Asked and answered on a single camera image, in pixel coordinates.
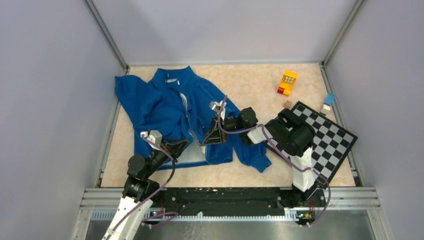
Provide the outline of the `blue zip jacket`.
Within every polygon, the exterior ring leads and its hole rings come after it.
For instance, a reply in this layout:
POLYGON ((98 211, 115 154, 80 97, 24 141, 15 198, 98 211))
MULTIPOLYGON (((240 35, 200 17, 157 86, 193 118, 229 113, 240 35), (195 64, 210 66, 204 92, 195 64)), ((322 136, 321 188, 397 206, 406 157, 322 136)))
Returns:
MULTIPOLYGON (((158 68, 150 81, 136 75, 115 77, 115 94, 134 130, 134 153, 147 157, 152 147, 142 139, 147 131, 159 131, 165 139, 187 139, 200 145, 215 112, 211 102, 225 101, 225 116, 235 117, 240 110, 211 81, 194 73, 191 67, 158 68)), ((178 168, 220 165, 239 161, 259 172, 271 165, 267 148, 247 145, 240 134, 231 134, 224 143, 202 146, 202 157, 183 160, 178 168)))

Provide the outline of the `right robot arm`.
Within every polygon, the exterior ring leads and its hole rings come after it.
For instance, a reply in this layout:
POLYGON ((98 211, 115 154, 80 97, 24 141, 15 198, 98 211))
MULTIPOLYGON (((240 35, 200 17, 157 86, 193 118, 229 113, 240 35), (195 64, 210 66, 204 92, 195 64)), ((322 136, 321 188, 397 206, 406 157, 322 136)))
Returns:
POLYGON ((312 164, 316 133, 308 123, 286 108, 266 124, 258 123, 251 107, 229 117, 224 116, 223 107, 212 106, 212 109, 217 113, 203 138, 203 146, 224 143, 229 134, 239 134, 248 146, 264 144, 292 165, 294 202, 307 206, 313 200, 317 189, 312 164))

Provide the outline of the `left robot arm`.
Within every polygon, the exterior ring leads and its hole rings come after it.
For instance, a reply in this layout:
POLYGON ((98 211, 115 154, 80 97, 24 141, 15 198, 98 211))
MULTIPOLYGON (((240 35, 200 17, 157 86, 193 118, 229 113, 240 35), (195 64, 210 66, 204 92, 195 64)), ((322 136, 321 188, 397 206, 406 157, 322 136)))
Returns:
POLYGON ((190 143, 188 139, 169 140, 150 135, 144 135, 141 139, 148 143, 153 151, 147 158, 136 154, 129 159, 128 178, 114 218, 102 237, 103 240, 132 240, 134 238, 147 210, 160 202, 159 192, 174 177, 178 157, 190 143), (163 184, 151 180, 150 176, 168 160, 171 162, 171 173, 168 179, 163 184))

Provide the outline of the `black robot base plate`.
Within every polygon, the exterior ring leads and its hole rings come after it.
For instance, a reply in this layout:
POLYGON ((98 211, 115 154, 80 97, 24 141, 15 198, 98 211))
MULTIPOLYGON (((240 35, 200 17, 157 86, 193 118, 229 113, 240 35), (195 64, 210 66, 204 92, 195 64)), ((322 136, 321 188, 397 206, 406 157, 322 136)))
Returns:
POLYGON ((304 200, 291 187, 168 187, 152 197, 153 208, 180 216, 283 216, 289 209, 324 207, 324 191, 304 200))

